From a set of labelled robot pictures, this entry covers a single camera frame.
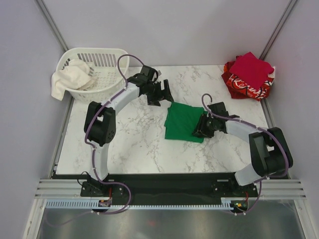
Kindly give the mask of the green t-shirt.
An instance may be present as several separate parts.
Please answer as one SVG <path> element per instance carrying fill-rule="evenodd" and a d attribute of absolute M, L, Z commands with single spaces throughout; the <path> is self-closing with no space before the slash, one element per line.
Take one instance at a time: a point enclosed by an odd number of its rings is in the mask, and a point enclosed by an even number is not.
<path fill-rule="evenodd" d="M 182 140 L 188 142 L 203 143 L 204 139 L 193 136 L 200 117 L 206 111 L 203 107 L 193 107 L 177 102 L 172 102 L 167 109 L 167 116 L 164 123 L 165 139 Z"/>

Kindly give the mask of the white cream t-shirt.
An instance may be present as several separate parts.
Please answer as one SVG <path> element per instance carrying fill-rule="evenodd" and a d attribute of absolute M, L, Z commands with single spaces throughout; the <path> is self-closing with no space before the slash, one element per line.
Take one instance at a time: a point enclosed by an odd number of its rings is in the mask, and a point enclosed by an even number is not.
<path fill-rule="evenodd" d="M 86 90 L 97 80 L 90 76 L 90 67 L 80 59 L 73 59 L 63 70 L 57 70 L 51 77 L 51 96 L 63 100 L 67 89 Z"/>

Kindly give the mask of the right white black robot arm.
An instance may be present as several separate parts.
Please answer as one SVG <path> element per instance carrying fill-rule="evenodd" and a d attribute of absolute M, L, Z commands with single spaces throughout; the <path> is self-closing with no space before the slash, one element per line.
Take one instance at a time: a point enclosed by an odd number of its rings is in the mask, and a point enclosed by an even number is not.
<path fill-rule="evenodd" d="M 246 185 L 267 177 L 284 177 L 293 166 L 293 158 L 282 130 L 278 127 L 262 128 L 230 115 L 223 102 L 205 107 L 192 135 L 212 138 L 217 131 L 235 136 L 249 144 L 251 163 L 235 172 L 235 179 L 228 183 L 234 196 L 246 191 Z"/>

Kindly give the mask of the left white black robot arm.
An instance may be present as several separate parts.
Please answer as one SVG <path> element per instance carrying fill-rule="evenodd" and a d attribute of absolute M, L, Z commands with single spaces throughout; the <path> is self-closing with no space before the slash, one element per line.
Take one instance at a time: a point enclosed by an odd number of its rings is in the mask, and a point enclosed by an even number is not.
<path fill-rule="evenodd" d="M 104 179 L 109 175 L 109 144 L 116 134 L 116 116 L 131 101 L 142 95 L 147 97 L 149 106 L 160 106 L 160 101 L 173 102 L 167 79 L 158 81 L 156 69 L 143 66 L 139 73 L 125 80 L 123 89 L 109 100 L 101 103 L 92 101 L 87 109 L 84 132 L 85 143 L 91 147 L 92 159 L 89 175 L 95 179 L 92 190 L 99 196 L 109 192 L 109 183 Z"/>

